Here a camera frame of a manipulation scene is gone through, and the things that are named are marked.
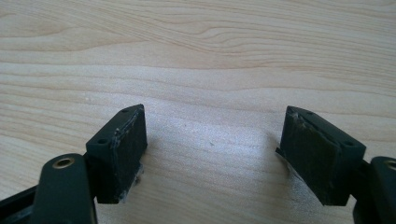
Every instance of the wood grain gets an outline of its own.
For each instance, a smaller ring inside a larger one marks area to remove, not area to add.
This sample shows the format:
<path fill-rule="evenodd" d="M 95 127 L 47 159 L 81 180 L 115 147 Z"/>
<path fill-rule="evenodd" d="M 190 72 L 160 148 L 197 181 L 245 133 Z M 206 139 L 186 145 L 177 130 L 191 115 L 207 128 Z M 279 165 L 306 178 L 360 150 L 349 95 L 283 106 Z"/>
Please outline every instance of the wood grain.
<path fill-rule="evenodd" d="M 0 1 L 0 200 L 144 104 L 145 173 L 100 223 L 352 223 L 274 151 L 287 105 L 396 157 L 396 2 Z"/>

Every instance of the screw hole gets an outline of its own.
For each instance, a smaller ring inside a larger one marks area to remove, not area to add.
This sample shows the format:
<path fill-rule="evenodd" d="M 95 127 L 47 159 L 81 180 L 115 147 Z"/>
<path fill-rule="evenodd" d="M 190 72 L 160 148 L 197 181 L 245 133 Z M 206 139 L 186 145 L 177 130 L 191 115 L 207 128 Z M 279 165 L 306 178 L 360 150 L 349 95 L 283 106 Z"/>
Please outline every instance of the screw hole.
<path fill-rule="evenodd" d="M 344 144 L 349 146 L 349 147 L 353 147 L 354 146 L 354 144 L 352 142 L 349 142 L 349 141 L 345 141 Z"/>
<path fill-rule="evenodd" d="M 55 169 L 63 169 L 63 168 L 66 168 L 67 166 L 70 166 L 71 164 L 73 164 L 74 161 L 75 160 L 72 157 L 60 159 L 60 160 L 56 161 L 55 163 L 53 163 L 52 167 Z"/>
<path fill-rule="evenodd" d="M 98 143 L 99 144 L 105 144 L 107 142 L 107 139 L 99 139 Z"/>
<path fill-rule="evenodd" d="M 385 161 L 385 164 L 388 166 L 389 169 L 396 171 L 396 161 Z"/>

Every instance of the wooden table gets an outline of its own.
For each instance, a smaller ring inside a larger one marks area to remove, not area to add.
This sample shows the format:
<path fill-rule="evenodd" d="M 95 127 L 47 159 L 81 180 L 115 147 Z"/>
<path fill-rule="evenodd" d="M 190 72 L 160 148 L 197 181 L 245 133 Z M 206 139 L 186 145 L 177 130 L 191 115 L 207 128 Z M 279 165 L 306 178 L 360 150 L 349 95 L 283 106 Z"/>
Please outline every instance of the wooden table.
<path fill-rule="evenodd" d="M 100 223 L 352 223 L 275 155 L 287 105 L 396 157 L 396 4 L 0 1 L 0 200 L 146 107 L 145 173 Z"/>

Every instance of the black plastic part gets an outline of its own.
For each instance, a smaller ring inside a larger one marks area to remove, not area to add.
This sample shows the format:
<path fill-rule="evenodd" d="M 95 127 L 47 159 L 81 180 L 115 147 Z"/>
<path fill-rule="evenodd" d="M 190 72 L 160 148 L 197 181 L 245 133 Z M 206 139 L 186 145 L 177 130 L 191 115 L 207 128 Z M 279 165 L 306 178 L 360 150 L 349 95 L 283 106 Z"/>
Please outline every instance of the black plastic part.
<path fill-rule="evenodd" d="M 396 160 L 373 158 L 368 178 L 381 223 L 396 223 Z"/>
<path fill-rule="evenodd" d="M 365 145 L 317 114 L 288 106 L 276 150 L 316 194 L 322 204 L 346 205 L 349 178 L 358 169 Z"/>
<path fill-rule="evenodd" d="M 122 109 L 87 142 L 84 157 L 97 202 L 118 203 L 126 196 L 147 145 L 143 105 Z"/>
<path fill-rule="evenodd" d="M 36 186 L 0 202 L 0 224 L 28 223 L 33 210 Z"/>
<path fill-rule="evenodd" d="M 362 161 L 361 166 L 353 171 L 349 180 L 351 194 L 357 200 L 353 208 L 355 224 L 381 223 L 369 185 L 369 170 L 370 164 Z"/>
<path fill-rule="evenodd" d="M 81 155 L 65 154 L 43 166 L 30 223 L 96 223 Z"/>

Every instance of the metal grommet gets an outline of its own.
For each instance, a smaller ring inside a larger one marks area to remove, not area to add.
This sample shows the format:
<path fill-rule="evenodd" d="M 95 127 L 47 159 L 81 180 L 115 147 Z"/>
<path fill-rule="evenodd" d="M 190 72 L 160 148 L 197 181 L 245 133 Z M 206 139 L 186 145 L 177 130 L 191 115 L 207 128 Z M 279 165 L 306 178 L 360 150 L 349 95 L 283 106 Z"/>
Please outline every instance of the metal grommet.
<path fill-rule="evenodd" d="M 385 164 L 388 166 L 389 169 L 396 171 L 396 161 L 385 161 Z"/>
<path fill-rule="evenodd" d="M 74 161 L 75 160 L 73 157 L 62 158 L 62 159 L 56 161 L 55 163 L 53 163 L 52 167 L 54 169 L 63 169 L 63 168 L 70 166 L 71 164 L 73 164 Z"/>

